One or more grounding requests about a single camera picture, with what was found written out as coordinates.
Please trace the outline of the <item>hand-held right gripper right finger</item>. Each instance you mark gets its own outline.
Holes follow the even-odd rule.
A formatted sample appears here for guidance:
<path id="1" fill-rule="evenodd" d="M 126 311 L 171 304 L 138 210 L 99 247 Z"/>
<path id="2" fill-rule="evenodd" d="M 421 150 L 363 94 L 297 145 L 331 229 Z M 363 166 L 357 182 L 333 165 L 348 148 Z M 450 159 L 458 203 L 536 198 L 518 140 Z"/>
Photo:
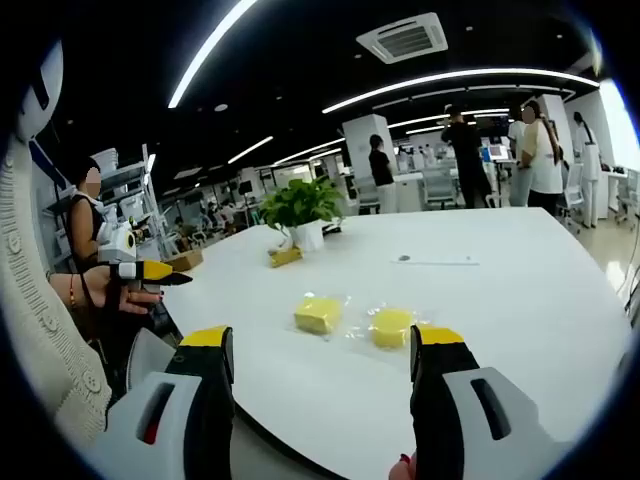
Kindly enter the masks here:
<path id="1" fill-rule="evenodd" d="M 448 328 L 411 328 L 410 412 L 419 479 L 542 479 L 568 453 L 536 403 L 480 366 Z"/>

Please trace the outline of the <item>person's right hand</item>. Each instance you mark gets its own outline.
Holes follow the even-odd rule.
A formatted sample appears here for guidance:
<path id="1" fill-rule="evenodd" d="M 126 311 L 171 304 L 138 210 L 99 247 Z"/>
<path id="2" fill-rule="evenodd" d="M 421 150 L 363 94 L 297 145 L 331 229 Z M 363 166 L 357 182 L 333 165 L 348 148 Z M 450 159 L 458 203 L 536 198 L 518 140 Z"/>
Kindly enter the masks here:
<path id="1" fill-rule="evenodd" d="M 401 454 L 400 459 L 391 467 L 389 480 L 415 480 L 416 479 L 416 453 L 412 455 Z"/>

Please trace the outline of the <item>person's left hand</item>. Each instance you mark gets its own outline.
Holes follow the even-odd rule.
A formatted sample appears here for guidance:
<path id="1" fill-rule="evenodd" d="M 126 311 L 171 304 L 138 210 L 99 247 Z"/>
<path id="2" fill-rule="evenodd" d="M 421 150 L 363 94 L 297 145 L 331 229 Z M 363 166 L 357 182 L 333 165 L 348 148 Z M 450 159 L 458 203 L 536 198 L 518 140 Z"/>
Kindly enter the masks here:
<path id="1" fill-rule="evenodd" d="M 86 301 L 110 312 L 120 311 L 145 315 L 150 306 L 163 300 L 161 293 L 150 293 L 128 287 L 119 278 L 113 278 L 111 268 L 96 266 L 82 275 Z"/>

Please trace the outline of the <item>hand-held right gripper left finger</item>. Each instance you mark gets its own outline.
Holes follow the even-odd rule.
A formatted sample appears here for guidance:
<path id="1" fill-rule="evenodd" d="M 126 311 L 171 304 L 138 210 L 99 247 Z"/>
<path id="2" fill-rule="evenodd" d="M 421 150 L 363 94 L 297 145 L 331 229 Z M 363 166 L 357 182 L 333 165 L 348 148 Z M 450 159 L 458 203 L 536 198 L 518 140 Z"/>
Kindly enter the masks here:
<path id="1" fill-rule="evenodd" d="M 230 478 L 233 383 L 231 327 L 193 332 L 175 348 L 141 330 L 93 468 L 103 479 Z"/>

